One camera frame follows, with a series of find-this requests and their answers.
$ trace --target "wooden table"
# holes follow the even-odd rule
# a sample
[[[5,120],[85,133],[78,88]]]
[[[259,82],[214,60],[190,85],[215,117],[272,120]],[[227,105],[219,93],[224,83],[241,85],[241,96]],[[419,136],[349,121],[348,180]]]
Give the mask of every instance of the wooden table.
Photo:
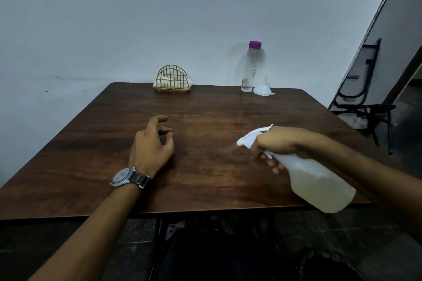
[[[272,123],[323,133],[384,164],[393,162],[305,91],[260,97],[240,87],[156,92],[151,84],[112,83],[0,189],[0,220],[88,216],[127,166],[136,131],[166,114],[174,158],[156,177],[140,213],[300,207],[288,173],[252,161],[236,141]],[[357,194],[353,203],[367,200]]]

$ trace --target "wristwatch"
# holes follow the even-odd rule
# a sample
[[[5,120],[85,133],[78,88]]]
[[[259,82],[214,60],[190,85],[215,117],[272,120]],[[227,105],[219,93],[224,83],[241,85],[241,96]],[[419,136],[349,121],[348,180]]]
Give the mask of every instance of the wristwatch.
[[[136,171],[135,167],[128,167],[116,173],[110,182],[113,187],[121,186],[126,183],[134,183],[141,189],[149,185],[152,179]]]

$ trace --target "watch strap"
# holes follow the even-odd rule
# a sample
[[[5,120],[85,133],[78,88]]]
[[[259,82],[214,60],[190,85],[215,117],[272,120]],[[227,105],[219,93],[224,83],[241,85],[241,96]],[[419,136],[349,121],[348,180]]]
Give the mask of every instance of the watch strap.
[[[130,182],[138,185],[141,189],[145,188],[151,182],[151,178],[141,174],[137,171],[133,171],[132,176],[130,177]]]

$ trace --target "purple bottle cap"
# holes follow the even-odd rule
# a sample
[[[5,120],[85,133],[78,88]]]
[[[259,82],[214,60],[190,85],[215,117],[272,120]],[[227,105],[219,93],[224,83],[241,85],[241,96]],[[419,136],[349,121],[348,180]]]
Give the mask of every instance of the purple bottle cap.
[[[261,42],[260,41],[251,41],[251,42],[249,42],[249,48],[261,49]]]

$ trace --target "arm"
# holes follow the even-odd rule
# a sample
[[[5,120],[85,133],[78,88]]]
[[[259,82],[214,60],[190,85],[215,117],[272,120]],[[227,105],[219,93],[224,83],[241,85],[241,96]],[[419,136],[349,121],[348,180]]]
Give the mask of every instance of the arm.
[[[167,120],[165,116],[152,117],[147,129],[136,133],[130,152],[129,166],[151,178],[155,177],[174,151],[172,129],[159,125]],[[164,146],[160,143],[159,133],[167,133]],[[29,280],[98,280],[140,194],[141,189],[135,184],[114,188],[108,198]]]
[[[422,227],[422,180],[361,155],[360,153],[324,135],[299,128],[272,127],[257,136],[251,147],[252,157],[262,151],[307,155],[330,168],[368,198],[380,206],[400,215],[411,229],[421,234]],[[278,172],[282,165],[267,160]]]

